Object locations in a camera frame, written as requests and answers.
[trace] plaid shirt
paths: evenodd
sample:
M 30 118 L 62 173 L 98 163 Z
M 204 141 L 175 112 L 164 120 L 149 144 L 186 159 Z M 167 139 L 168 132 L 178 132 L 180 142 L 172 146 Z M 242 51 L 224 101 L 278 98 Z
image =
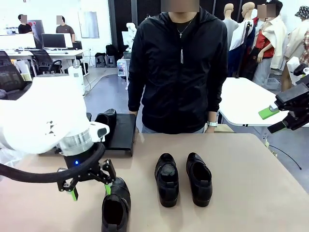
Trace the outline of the plaid shirt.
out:
M 300 57 L 299 62 L 309 65 L 309 30 L 307 30 L 304 39 L 305 51 Z

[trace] zipper pull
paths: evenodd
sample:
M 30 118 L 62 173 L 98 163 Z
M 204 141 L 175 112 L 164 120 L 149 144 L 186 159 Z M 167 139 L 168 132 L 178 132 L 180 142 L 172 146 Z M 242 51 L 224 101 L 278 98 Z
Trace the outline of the zipper pull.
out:
M 180 52 L 180 63 L 183 64 L 183 48 Z

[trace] shoe insole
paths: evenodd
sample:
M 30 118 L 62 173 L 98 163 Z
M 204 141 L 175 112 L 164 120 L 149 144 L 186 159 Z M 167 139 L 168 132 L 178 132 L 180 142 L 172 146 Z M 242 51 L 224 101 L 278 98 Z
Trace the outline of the shoe insole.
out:
M 161 179 L 164 182 L 176 182 L 177 175 L 175 167 L 169 163 L 165 164 L 160 171 Z
M 198 181 L 211 180 L 211 175 L 202 163 L 195 163 L 193 166 L 193 175 Z
M 108 224 L 120 225 L 124 211 L 120 202 L 107 200 L 104 203 L 103 216 Z

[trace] desk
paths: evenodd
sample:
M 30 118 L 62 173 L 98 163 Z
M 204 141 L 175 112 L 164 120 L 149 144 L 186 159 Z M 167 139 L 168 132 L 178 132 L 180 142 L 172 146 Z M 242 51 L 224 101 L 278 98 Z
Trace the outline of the desk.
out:
M 185 170 L 197 152 L 212 172 L 208 207 L 194 205 Z M 161 206 L 155 165 L 162 153 L 177 163 L 180 195 Z M 128 232 L 308 232 L 309 196 L 284 166 L 251 134 L 138 134 L 132 158 L 112 159 L 131 193 Z M 45 173 L 65 167 L 62 157 L 32 156 L 19 169 Z M 57 184 L 0 182 L 0 230 L 4 232 L 100 232 L 104 186 L 78 183 L 79 199 Z
M 86 51 L 87 50 L 66 50 L 66 51 L 63 51 L 63 53 L 52 53 L 53 51 L 47 51 L 47 53 L 52 59 L 74 59 L 75 64 L 77 64 L 76 56 L 82 55 L 83 63 L 84 63 L 84 70 L 85 70 L 84 76 L 87 76 L 89 73 L 88 72 L 86 73 L 86 67 L 85 67 L 85 61 L 84 61 L 84 52 Z M 34 68 L 33 60 L 32 60 L 33 54 L 30 51 L 15 52 L 12 54 L 8 54 L 8 56 L 11 59 L 30 59 L 32 68 L 34 70 L 34 75 L 37 76 L 35 68 Z
M 258 112 L 274 103 L 276 95 L 246 78 L 227 78 L 221 97 L 219 111 L 222 116 L 234 126 L 263 127 L 260 136 L 263 142 L 268 136 L 267 127 L 282 121 L 288 114 L 279 112 L 263 120 Z

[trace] black shoe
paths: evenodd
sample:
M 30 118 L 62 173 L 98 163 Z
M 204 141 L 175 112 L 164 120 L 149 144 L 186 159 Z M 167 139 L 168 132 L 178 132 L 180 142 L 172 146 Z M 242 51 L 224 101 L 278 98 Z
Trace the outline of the black shoe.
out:
M 111 186 L 102 205 L 102 232 L 126 232 L 131 209 L 131 198 L 126 183 L 120 177 Z
M 189 176 L 194 204 L 205 207 L 212 196 L 211 172 L 202 158 L 192 152 L 187 160 L 187 174 Z
M 109 109 L 105 111 L 103 114 L 98 114 L 95 122 L 103 123 L 105 125 L 108 125 L 110 127 L 110 132 L 105 136 L 105 146 L 109 146 L 112 135 L 115 131 L 116 127 L 116 121 L 117 121 L 117 112 L 115 109 Z
M 164 207 L 173 207 L 179 193 L 178 171 L 173 156 L 168 153 L 161 155 L 154 175 L 161 204 Z

